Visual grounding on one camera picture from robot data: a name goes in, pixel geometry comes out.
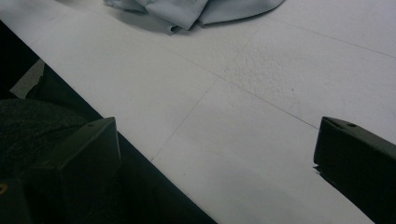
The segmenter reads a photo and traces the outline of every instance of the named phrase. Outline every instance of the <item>black object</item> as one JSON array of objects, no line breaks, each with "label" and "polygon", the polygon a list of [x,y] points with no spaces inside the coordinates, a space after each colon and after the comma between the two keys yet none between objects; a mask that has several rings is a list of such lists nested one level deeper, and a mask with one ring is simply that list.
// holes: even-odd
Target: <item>black object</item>
[{"label": "black object", "polygon": [[60,221],[80,223],[120,165],[116,122],[99,119],[41,157],[23,179],[59,212]]},{"label": "black object", "polygon": [[20,180],[0,180],[0,220],[2,223],[33,223]]},{"label": "black object", "polygon": [[396,223],[396,146],[332,118],[320,124],[314,162],[320,174],[375,223]]}]

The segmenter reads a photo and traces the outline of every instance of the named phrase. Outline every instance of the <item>white table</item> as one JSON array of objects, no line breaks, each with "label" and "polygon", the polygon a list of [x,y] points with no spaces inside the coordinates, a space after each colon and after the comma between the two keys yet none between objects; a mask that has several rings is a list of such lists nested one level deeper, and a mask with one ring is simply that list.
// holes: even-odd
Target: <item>white table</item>
[{"label": "white table", "polygon": [[220,223],[372,223],[312,159],[322,116],[396,143],[395,12],[286,0],[167,35],[101,0],[0,0],[0,19]]}]

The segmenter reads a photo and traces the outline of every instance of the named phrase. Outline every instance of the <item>white surface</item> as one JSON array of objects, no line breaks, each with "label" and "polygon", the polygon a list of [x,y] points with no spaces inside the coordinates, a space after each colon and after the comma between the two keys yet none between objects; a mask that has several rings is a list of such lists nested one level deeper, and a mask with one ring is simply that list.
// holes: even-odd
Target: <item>white surface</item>
[{"label": "white surface", "polygon": [[101,0],[0,18],[220,223],[372,223],[312,166],[322,116],[396,143],[394,1],[287,0],[166,35]]},{"label": "white surface", "polygon": [[312,168],[317,134],[220,79],[153,163],[223,223],[368,223]]}]

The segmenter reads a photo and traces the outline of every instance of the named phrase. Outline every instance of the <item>table surface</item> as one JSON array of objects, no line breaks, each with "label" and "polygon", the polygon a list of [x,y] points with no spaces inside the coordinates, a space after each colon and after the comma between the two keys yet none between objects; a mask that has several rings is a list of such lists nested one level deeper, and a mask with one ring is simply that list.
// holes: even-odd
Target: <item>table surface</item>
[{"label": "table surface", "polygon": [[395,12],[286,0],[168,35],[101,0],[0,0],[0,19],[220,223],[372,223],[313,155],[323,116],[396,143]]}]

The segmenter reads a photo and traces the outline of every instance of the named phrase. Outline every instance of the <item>gray cloth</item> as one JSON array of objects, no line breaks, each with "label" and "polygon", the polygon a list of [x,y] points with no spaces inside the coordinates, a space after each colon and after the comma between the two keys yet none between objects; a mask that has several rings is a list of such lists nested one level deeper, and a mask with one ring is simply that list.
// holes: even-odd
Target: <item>gray cloth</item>
[{"label": "gray cloth", "polygon": [[189,30],[202,24],[234,21],[255,16],[279,6],[284,0],[105,0],[113,7],[147,11]]}]

